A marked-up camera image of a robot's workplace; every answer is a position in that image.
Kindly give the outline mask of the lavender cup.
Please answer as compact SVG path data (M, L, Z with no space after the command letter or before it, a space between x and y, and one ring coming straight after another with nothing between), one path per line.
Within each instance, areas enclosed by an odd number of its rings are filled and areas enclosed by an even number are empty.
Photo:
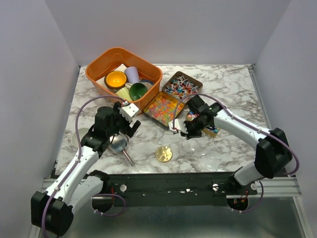
M124 71L125 75L127 76L128 82L131 84L135 84L140 82L138 70L134 66L127 67Z

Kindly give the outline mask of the tin of lollipops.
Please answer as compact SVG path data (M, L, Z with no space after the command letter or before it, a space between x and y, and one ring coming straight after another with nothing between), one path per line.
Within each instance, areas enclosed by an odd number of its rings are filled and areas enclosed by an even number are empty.
M202 88L201 82L178 71L163 85L162 91L180 101L187 95L201 93Z

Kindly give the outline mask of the pale yellow cup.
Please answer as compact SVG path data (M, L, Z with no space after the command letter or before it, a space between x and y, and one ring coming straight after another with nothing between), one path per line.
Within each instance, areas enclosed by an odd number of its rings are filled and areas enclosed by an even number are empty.
M126 87L119 89L116 92L116 95L119 96L120 98L126 100L126 101L129 101L129 102L133 101L132 98L130 97L130 91Z

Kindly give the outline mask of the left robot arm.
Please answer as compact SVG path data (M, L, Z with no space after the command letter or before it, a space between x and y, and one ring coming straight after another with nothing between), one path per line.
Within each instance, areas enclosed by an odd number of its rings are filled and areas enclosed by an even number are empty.
M113 107L98 108L94 124L81 138L78 150L58 179L44 192L35 192L31 197L31 223L57 237L63 236L74 218L75 207L72 196L90 167L109 147L118 134L133 137L140 126L136 121L131 125L139 108L129 102L116 102Z

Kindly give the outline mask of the green bowl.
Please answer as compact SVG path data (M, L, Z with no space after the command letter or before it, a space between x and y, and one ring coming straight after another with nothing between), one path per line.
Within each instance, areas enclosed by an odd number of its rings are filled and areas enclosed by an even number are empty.
M141 99L147 92L147 86L141 82L132 84L129 89L130 98L133 101Z

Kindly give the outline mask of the floral patterned cup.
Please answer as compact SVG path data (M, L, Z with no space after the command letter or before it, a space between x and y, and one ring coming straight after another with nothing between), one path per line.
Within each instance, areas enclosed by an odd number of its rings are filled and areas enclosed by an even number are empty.
M146 80L146 79L141 79L140 80L140 83L142 83L145 87L146 87L146 89L149 91L151 88L152 88L152 86L154 85L154 83L152 82L152 81L150 81L150 80Z

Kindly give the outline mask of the gold jar lid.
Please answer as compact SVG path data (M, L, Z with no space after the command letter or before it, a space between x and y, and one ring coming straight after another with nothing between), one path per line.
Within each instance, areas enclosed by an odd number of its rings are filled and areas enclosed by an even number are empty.
M162 163L170 161L172 155L172 150L168 146L160 146L156 149L156 159Z

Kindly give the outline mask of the orange-lined dark bowl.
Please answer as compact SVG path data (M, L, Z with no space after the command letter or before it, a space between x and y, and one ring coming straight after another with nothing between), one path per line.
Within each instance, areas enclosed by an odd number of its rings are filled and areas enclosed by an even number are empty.
M104 83L109 89L121 89L127 82L127 76L122 71L112 71L104 78Z

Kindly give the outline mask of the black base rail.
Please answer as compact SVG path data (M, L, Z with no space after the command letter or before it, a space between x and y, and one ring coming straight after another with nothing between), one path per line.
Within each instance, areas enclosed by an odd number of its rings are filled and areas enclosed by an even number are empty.
M231 172L89 175L103 181L102 193L120 196L112 200L115 207L226 206L230 195L257 194L251 184L234 182Z

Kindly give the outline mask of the clear glass jar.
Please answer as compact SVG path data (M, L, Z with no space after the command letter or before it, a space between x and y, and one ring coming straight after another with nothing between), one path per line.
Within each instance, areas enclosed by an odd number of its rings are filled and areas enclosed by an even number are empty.
M196 161L206 154L201 143L196 139L182 140L179 145L178 159L184 161Z

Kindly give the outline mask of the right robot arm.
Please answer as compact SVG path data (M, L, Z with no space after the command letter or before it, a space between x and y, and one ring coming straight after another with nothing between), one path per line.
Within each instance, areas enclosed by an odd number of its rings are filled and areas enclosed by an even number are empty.
M197 117L192 121L173 119L169 128L180 132L187 139L201 137L206 127L223 129L251 146L256 154L255 160L238 169L228 181L228 189L233 194L245 190L246 185L263 178L272 179L295 158L288 145L283 130L268 129L255 125L231 112L219 100L209 106L202 99L203 94L189 96L186 103Z

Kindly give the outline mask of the gold tin of pastel candies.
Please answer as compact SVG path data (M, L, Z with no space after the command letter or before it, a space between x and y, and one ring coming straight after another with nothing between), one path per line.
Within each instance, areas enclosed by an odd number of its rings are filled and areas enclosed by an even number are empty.
M199 114L195 114L192 111L189 111L186 115L186 121L192 121L193 119L197 118L199 116ZM202 132L212 138L215 138L219 132L220 132L220 128L218 127L211 127L211 126L207 126L205 127Z

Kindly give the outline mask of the gold tin of translucent candies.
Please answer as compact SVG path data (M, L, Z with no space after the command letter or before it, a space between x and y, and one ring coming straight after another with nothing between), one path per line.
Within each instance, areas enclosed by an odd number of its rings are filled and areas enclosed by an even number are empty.
M144 108L144 117L155 123L161 129L168 131L168 123L173 120L174 110L176 110L175 117L178 117L183 111L185 104L169 94L160 91Z

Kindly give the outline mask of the steel scoop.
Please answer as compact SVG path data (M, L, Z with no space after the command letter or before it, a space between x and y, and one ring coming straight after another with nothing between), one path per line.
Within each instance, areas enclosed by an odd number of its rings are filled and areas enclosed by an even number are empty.
M114 154L122 153L129 164L131 166L134 166L135 163L127 152L128 144L129 138L120 132L110 138L110 145L108 147L108 150L110 150Z

